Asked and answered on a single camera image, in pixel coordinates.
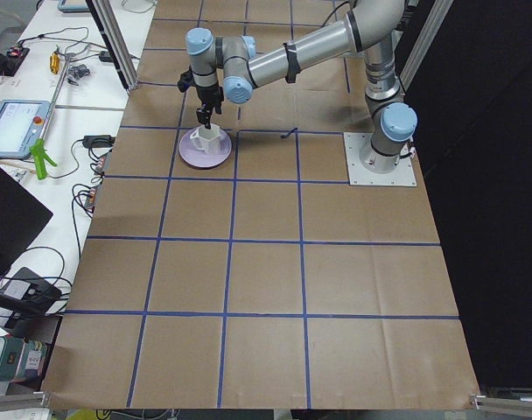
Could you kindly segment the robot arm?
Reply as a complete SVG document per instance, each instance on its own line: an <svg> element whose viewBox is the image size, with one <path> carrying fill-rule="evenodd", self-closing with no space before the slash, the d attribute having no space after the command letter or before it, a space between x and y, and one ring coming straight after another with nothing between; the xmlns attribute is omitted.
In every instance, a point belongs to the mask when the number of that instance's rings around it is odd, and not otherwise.
<svg viewBox="0 0 532 420"><path fill-rule="evenodd" d="M392 43L405 10L404 1L358 1L342 19L263 54L257 53L251 36L216 36L207 28L192 28L185 35L190 64L179 76L178 90L195 88L200 101L198 122L209 128L224 100L244 104L258 88L279 80L293 84L306 69L362 53L365 99L374 133L360 156L371 172L392 172L405 157L403 146L417 128L416 111L404 101Z"/></svg>

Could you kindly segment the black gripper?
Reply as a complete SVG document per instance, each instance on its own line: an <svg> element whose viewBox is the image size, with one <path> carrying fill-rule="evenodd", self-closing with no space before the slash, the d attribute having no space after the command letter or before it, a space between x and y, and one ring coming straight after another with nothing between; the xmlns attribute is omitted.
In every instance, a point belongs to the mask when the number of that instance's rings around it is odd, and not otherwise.
<svg viewBox="0 0 532 420"><path fill-rule="evenodd" d="M207 87L197 86L196 91L201 102L200 107L196 109L198 122L204 128L210 130L213 113L222 114L223 88L218 83L215 83Z"/></svg>

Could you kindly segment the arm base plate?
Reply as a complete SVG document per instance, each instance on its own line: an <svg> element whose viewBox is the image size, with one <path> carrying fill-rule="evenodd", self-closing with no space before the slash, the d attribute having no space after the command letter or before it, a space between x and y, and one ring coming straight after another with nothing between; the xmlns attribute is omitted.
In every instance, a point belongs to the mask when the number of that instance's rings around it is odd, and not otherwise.
<svg viewBox="0 0 532 420"><path fill-rule="evenodd" d="M348 182L351 186L416 187L410 150L404 145L393 157L378 154L371 133L344 132Z"/></svg>

